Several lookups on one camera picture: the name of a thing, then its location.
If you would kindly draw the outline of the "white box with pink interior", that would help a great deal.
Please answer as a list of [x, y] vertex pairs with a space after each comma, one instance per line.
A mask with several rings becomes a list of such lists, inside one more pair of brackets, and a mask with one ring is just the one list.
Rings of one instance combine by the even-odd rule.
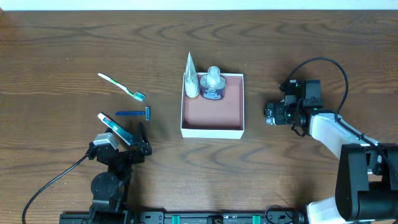
[[241, 139], [244, 126], [244, 75], [223, 73], [222, 100], [189, 98], [182, 88], [180, 130], [183, 138]]

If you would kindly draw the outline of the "white cosmetic tube gold cap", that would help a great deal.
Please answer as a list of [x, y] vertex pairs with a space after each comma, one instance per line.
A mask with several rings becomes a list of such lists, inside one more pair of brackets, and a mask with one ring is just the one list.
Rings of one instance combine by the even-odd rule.
[[198, 75], [193, 63], [191, 53], [188, 53], [184, 74], [184, 90], [189, 98], [196, 98], [200, 94]]

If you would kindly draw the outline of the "blue foam soap pump bottle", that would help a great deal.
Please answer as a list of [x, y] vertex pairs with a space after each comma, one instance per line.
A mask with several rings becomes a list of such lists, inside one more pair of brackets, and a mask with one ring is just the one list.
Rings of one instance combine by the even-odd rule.
[[222, 100], [225, 88], [226, 80], [216, 66], [210, 67], [208, 73], [200, 78], [200, 93], [207, 100]]

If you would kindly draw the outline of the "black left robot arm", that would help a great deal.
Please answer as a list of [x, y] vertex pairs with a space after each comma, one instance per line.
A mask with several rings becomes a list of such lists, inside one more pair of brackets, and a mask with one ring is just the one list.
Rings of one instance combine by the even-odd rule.
[[86, 152], [90, 160], [96, 159], [108, 166], [106, 172], [98, 174], [91, 182], [93, 204], [89, 224], [136, 223], [136, 214], [127, 205], [132, 165], [143, 163], [144, 158], [152, 154], [152, 147], [142, 123], [126, 151], [119, 151], [116, 133], [108, 128], [97, 135]]

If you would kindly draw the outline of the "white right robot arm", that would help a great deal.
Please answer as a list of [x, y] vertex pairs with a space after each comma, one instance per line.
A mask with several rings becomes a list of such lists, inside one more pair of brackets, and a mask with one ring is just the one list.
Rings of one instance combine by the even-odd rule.
[[331, 110], [299, 99], [267, 103], [268, 125], [301, 127], [339, 160], [334, 196], [307, 206], [309, 223], [397, 219], [397, 145], [368, 138]]

